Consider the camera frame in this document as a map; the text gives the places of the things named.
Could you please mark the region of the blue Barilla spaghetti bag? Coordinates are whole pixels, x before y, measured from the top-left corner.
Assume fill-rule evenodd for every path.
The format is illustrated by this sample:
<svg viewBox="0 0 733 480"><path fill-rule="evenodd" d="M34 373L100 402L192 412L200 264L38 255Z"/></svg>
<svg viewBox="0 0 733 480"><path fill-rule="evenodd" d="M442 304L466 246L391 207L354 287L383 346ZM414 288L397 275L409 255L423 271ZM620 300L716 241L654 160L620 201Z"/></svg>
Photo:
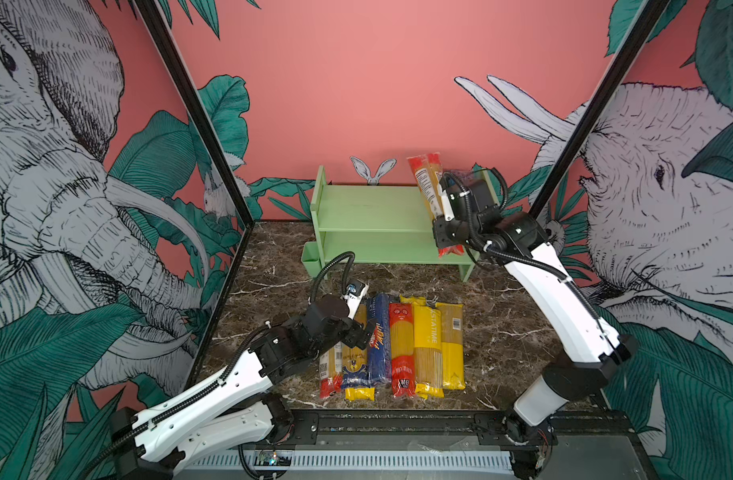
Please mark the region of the blue Barilla spaghetti bag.
<svg viewBox="0 0 733 480"><path fill-rule="evenodd" d="M391 298L386 293L379 293L368 302L368 320L375 324L368 352L369 378L373 387L390 383L392 378L390 303Z"/></svg>

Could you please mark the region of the red spaghetti bag white label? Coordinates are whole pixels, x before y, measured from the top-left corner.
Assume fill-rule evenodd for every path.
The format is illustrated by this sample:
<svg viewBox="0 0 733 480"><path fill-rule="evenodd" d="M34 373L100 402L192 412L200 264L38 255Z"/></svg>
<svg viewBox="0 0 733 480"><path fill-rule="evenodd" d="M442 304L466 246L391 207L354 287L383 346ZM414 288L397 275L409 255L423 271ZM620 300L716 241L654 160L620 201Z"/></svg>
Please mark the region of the red spaghetti bag white label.
<svg viewBox="0 0 733 480"><path fill-rule="evenodd" d="M445 219L442 200L439 194L440 180L444 173L440 153L416 155L409 157L408 162L410 168L413 170L418 188L425 198L426 206L431 216L432 230L439 257L452 254L463 255L465 253L463 246L450 244L449 242L443 243L443 240L445 240L444 236L440 239L441 232L438 219Z"/></svg>

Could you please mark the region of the yellow Pastatime spaghetti bag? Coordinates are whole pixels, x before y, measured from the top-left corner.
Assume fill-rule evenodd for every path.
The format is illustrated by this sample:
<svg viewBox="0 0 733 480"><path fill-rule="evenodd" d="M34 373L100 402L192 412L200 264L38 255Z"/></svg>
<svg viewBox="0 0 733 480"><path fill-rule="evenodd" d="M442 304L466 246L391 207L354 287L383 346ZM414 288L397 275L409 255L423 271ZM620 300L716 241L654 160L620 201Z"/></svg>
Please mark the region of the yellow Pastatime spaghetti bag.
<svg viewBox="0 0 733 480"><path fill-rule="evenodd" d="M442 314L428 306L425 298L401 300L411 306L414 320L416 394L424 399L443 398Z"/></svg>

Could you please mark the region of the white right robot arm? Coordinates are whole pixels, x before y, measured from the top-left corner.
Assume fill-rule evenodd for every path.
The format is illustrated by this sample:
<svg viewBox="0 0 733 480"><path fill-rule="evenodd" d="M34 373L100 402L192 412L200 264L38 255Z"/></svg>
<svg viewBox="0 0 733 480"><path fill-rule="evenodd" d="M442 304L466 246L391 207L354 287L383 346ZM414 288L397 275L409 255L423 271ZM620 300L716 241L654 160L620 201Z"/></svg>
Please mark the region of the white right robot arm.
<svg viewBox="0 0 733 480"><path fill-rule="evenodd" d="M558 334L563 349L525 390L503 420L518 445L545 440L548 420L566 404L606 387L638 343L594 310L562 266L539 222L528 213L503 216L486 183L442 175L442 213L434 221L438 245L462 245L494 260L520 282Z"/></svg>

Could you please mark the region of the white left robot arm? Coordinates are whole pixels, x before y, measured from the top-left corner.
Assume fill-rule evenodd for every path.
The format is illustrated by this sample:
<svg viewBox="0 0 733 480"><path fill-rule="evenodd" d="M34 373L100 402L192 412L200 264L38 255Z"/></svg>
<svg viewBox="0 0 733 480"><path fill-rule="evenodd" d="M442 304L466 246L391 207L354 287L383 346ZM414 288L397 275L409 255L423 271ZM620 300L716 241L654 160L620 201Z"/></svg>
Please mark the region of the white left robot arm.
<svg viewBox="0 0 733 480"><path fill-rule="evenodd" d="M338 343L367 347L375 328L356 320L360 304L358 295L326 295L301 316L258 328L236 361L182 394L114 416L114 478L172 479L224 450L286 440L294 415L272 388Z"/></svg>

